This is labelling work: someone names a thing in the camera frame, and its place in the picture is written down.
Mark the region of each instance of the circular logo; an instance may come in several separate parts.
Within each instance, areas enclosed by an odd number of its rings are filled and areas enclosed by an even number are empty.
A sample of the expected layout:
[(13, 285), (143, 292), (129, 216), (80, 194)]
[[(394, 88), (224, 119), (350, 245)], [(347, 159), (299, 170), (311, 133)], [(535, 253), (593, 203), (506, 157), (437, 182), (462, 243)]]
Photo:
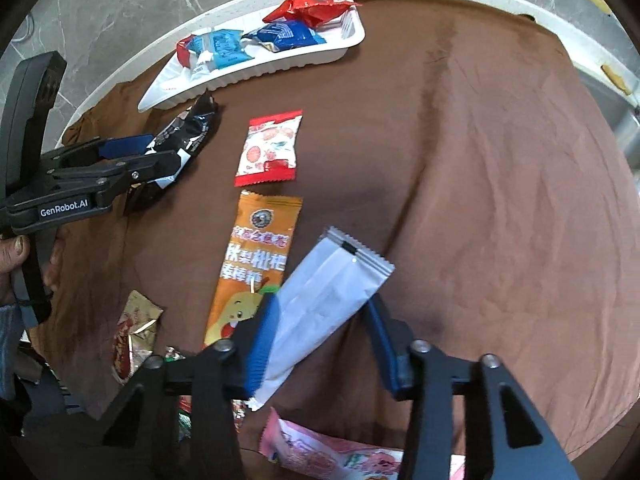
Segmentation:
[(264, 229), (273, 220), (271, 209), (258, 209), (251, 214), (251, 225), (257, 229)]

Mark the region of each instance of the white plastic tray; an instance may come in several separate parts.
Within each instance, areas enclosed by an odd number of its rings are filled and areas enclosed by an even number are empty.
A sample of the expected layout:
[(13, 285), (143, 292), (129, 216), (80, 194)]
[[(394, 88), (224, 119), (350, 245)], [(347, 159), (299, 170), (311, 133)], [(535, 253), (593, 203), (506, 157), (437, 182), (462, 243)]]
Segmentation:
[[(255, 30), (264, 25), (263, 17), (277, 7), (266, 7), (250, 12), (240, 18), (220, 24), (215, 27), (215, 30), (220, 28), (231, 28), (243, 32)], [(200, 29), (194, 33), (202, 34), (208, 30), (211, 29)], [(364, 40), (364, 28), (356, 7), (351, 7), (340, 18), (319, 27), (317, 32), (326, 40), (325, 44), (304, 46), (277, 53), (270, 52), (258, 44), (245, 44), (243, 40), (245, 52), (253, 59), (214, 70), (210, 74), (194, 80), (191, 79), (191, 70), (183, 67), (178, 62), (177, 55), (174, 54), (140, 99), (138, 111), (144, 112), (149, 108), (168, 110), (177, 104), (201, 95), (206, 89), (215, 90), (250, 77), (273, 73), (276, 70), (288, 70), (293, 66), (330, 63), (344, 56), (350, 46)]]

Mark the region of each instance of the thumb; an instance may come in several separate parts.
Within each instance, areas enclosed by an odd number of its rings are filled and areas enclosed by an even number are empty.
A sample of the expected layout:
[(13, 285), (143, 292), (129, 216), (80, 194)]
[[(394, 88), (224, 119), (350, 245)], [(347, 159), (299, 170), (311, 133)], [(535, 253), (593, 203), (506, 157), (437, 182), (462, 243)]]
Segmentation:
[(18, 236), (0, 241), (0, 274), (20, 267), (29, 255), (29, 238)]

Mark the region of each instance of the cartoon face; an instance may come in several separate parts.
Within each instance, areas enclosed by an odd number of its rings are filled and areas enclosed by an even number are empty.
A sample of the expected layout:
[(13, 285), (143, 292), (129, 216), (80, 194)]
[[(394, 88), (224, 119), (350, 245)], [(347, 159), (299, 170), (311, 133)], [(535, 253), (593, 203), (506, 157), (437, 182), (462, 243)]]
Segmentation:
[(360, 466), (360, 469), (367, 473), (393, 474), (399, 467), (400, 463), (393, 456), (380, 451), (369, 455)]
[(220, 317), (207, 332), (207, 341), (217, 341), (223, 337), (230, 337), (239, 322), (251, 319), (255, 315), (261, 301), (261, 294), (236, 292), (226, 302)]

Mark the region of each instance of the human hand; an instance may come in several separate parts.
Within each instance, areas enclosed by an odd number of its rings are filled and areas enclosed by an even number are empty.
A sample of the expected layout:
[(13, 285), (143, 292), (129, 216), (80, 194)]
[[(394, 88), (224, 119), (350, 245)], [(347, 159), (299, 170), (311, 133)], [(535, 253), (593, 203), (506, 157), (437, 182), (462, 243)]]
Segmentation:
[[(42, 281), (54, 292), (58, 290), (60, 285), (66, 236), (67, 230), (65, 228), (58, 230), (49, 263), (42, 270)], [(24, 263), (29, 256), (29, 250), (29, 237), (27, 236), (0, 240), (0, 305), (15, 303), (10, 273)]]

